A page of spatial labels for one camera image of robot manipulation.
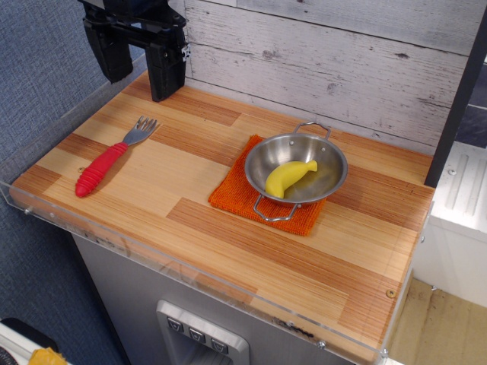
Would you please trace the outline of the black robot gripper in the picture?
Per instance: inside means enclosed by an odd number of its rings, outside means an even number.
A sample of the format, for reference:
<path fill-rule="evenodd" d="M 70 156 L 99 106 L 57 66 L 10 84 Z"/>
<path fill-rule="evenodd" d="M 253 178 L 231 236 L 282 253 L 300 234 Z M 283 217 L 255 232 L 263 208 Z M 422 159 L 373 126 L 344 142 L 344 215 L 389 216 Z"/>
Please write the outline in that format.
<path fill-rule="evenodd" d="M 103 75 L 113 84 L 132 70 L 129 43 L 116 27 L 158 33 L 145 49 L 152 100 L 160 102 L 185 84 L 186 19 L 168 1 L 81 1 L 84 30 Z"/>

